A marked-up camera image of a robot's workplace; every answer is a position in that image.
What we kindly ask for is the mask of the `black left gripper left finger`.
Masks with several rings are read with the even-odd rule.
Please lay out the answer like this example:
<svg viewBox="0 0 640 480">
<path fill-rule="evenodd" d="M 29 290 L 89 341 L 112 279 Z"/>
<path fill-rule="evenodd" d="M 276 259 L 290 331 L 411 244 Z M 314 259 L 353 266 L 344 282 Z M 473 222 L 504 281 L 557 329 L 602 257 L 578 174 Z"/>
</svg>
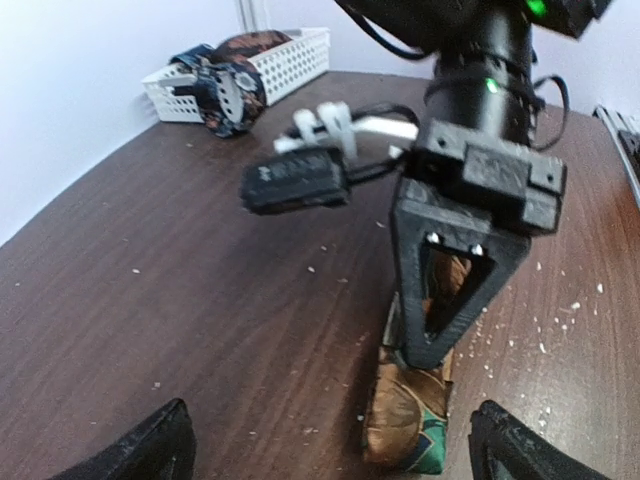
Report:
<svg viewBox="0 0 640 480">
<path fill-rule="evenodd" d="M 184 400 L 174 398 L 96 455 L 56 479 L 191 479 L 195 434 Z"/>
</svg>

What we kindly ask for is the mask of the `brown green patterned tie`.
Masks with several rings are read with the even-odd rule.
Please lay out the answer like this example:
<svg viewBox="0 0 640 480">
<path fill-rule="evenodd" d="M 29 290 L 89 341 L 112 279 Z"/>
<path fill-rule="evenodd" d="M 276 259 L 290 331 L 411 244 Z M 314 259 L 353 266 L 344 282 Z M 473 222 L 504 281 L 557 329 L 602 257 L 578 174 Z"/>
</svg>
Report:
<svg viewBox="0 0 640 480">
<path fill-rule="evenodd" d="M 446 463 L 454 352 L 432 370 L 408 366 L 400 348 L 400 313 L 395 294 L 364 415 L 363 458 L 395 471 L 440 475 Z"/>
</svg>

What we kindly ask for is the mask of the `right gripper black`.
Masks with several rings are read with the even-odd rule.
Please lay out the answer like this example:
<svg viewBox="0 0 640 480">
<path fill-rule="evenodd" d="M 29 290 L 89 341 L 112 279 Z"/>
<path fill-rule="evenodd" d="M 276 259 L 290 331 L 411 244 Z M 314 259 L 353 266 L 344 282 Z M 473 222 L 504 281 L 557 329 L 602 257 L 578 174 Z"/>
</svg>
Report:
<svg viewBox="0 0 640 480">
<path fill-rule="evenodd" d="M 435 368 L 529 254 L 531 239 L 513 232 L 557 232 L 567 166 L 440 120 L 423 126 L 412 152 L 413 172 L 430 185 L 400 178 L 391 211 L 402 347 L 410 366 Z M 427 313 L 437 252 L 469 260 L 471 271 L 443 311 Z"/>
</svg>

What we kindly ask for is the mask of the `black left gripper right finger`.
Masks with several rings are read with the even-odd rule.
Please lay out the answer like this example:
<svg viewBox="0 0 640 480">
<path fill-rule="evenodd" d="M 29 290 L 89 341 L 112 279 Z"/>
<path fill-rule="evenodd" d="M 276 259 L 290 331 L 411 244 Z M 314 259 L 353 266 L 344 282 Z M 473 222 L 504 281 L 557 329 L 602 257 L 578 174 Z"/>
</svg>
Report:
<svg viewBox="0 0 640 480">
<path fill-rule="evenodd" d="M 493 400 L 484 401 L 470 422 L 468 444 L 475 479 L 607 479 L 555 448 Z"/>
</svg>

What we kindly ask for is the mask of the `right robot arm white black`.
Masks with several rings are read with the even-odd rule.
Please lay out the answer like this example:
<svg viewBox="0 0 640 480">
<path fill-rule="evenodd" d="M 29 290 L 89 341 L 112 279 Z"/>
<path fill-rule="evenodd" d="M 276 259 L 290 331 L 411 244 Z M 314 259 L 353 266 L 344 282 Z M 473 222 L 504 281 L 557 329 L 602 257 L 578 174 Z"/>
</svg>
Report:
<svg viewBox="0 0 640 480">
<path fill-rule="evenodd" d="M 344 1 L 371 38 L 435 58 L 425 114 L 391 210 L 396 303 L 363 431 L 367 461 L 438 475 L 446 459 L 455 345 L 526 259 L 556 233 L 565 164 L 536 140 L 544 101 L 532 29 L 579 38 L 603 1 Z"/>
</svg>

